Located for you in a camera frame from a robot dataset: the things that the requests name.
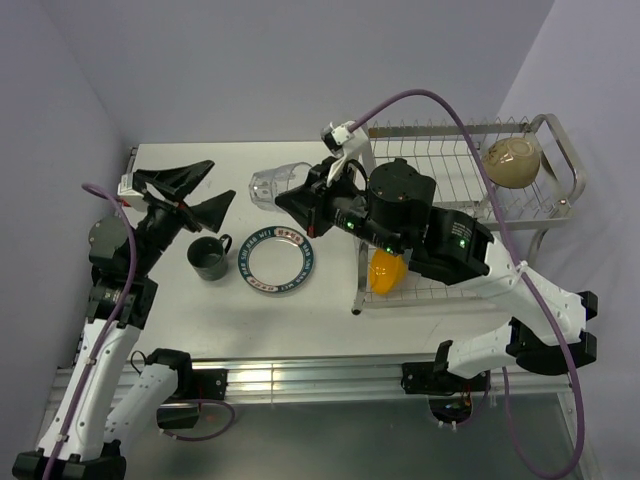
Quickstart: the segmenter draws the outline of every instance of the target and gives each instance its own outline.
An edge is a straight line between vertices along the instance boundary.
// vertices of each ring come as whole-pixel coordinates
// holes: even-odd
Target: dish rack handle
[[[537,133],[543,123],[547,124],[547,127],[549,128],[551,135],[553,135],[564,160],[567,162],[567,165],[573,173],[573,187],[567,195],[567,200],[569,204],[572,205],[580,195],[582,195],[582,192],[584,192],[587,185],[587,172],[582,164],[582,160],[580,160],[580,157],[578,156],[578,152],[576,152],[576,149],[569,140],[567,132],[565,132],[562,125],[560,125],[558,117],[552,113],[545,113],[536,116],[529,124],[531,131],[533,133]]]

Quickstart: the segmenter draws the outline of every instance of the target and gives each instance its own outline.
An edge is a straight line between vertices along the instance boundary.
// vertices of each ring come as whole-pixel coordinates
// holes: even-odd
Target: mug handle
[[[222,246],[224,247],[225,255],[229,253],[229,249],[231,248],[231,242],[232,242],[231,236],[227,235],[226,233],[220,237],[220,243],[222,243]]]

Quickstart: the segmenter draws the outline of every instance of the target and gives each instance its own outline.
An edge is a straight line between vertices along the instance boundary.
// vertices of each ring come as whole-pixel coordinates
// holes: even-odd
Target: clear glass
[[[249,183],[251,201],[262,210],[284,213],[276,206],[276,197],[302,185],[310,168],[308,163],[300,162],[254,173]]]

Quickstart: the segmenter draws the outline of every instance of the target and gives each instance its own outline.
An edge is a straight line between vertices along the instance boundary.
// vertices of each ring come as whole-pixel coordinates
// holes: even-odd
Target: gray floor
[[[513,400],[522,443],[547,471],[564,466],[571,452],[556,398]],[[149,428],[127,455],[127,478],[537,478],[511,446],[501,401],[456,434],[439,430],[426,408],[424,399],[238,407],[236,425],[209,442],[177,442]],[[212,431],[226,414],[213,407],[204,413],[213,418],[185,434]]]

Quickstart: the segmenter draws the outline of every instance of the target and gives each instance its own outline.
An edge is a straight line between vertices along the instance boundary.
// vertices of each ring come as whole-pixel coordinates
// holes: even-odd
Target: black wire
[[[362,175],[362,178],[364,178],[364,190],[367,191],[367,188],[369,187],[369,177],[367,177],[367,172],[365,171],[365,169],[362,166],[362,164],[359,161],[357,161],[356,159],[350,158],[349,160],[347,160],[345,162],[345,167],[348,166],[348,165],[353,165],[354,167],[356,167],[358,169],[358,171]]]
[[[144,354],[144,352],[141,352],[140,350],[136,350],[131,354],[131,358],[129,359],[129,363],[131,364],[131,367],[136,372],[138,372],[138,375],[142,375],[142,372],[140,370],[138,370],[136,365],[133,363],[133,357],[135,357],[136,353],[139,353],[140,355],[142,355],[142,359],[144,360],[144,363],[147,363],[147,356]]]

